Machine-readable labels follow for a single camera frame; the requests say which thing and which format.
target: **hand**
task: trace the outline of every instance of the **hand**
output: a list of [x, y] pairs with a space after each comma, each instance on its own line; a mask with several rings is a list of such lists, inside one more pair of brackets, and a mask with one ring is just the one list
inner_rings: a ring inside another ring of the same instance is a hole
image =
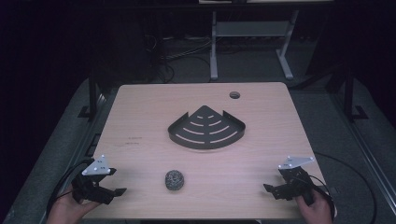
[[[65, 192], [71, 192], [73, 187], [70, 185]], [[60, 197], [52, 206], [47, 224], [77, 224], [91, 210], [99, 206], [100, 203], [78, 203], [74, 200], [72, 193]]]
[[332, 224], [330, 206], [326, 199], [316, 190], [312, 190], [314, 203], [306, 205], [303, 196], [296, 197], [295, 200], [300, 208], [307, 224]]

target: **gray textured ball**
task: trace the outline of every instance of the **gray textured ball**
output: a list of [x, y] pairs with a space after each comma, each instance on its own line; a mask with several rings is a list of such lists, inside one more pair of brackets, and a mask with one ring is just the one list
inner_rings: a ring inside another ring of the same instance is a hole
[[165, 176], [165, 185], [170, 190], [180, 190], [184, 185], [184, 176], [177, 170], [169, 171]]

